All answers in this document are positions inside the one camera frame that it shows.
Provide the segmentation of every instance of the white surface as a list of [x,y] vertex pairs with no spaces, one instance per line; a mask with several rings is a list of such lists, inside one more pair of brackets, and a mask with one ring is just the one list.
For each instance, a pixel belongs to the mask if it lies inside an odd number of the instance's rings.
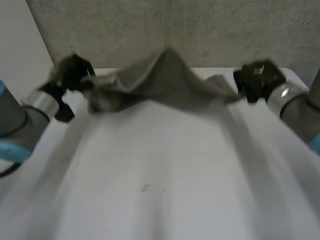
[[[196,71],[232,82],[232,68]],[[319,158],[263,101],[198,113],[153,102],[90,118],[84,106],[78,112],[85,119],[71,134],[84,133],[60,176],[69,180],[52,195],[55,221],[32,218],[41,235],[30,239],[320,238]]]

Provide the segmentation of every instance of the dark spot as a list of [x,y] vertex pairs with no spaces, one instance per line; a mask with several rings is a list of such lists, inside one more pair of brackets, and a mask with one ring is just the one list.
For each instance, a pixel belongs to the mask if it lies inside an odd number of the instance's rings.
[[149,187],[149,184],[143,185],[142,192],[144,193],[145,191],[147,191],[148,187]]

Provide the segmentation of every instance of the white wall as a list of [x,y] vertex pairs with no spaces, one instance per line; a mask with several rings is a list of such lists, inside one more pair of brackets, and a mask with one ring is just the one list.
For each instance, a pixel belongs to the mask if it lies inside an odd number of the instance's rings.
[[53,63],[24,0],[0,1],[0,80],[16,98],[43,83]]

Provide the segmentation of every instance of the crumpled cloth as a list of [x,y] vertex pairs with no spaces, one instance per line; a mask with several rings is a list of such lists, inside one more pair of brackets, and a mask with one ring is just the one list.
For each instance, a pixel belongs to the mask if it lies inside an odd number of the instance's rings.
[[232,90],[222,75],[200,79],[171,48],[125,69],[83,81],[94,85],[83,93],[92,114],[119,112],[146,100],[197,110],[212,104],[234,103],[243,97]]

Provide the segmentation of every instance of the gray wall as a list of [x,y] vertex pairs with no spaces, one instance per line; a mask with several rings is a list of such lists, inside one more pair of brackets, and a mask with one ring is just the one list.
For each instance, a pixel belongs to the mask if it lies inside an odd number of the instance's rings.
[[53,62],[76,52],[123,67],[166,45],[193,67],[270,58],[312,81],[319,0],[27,0]]

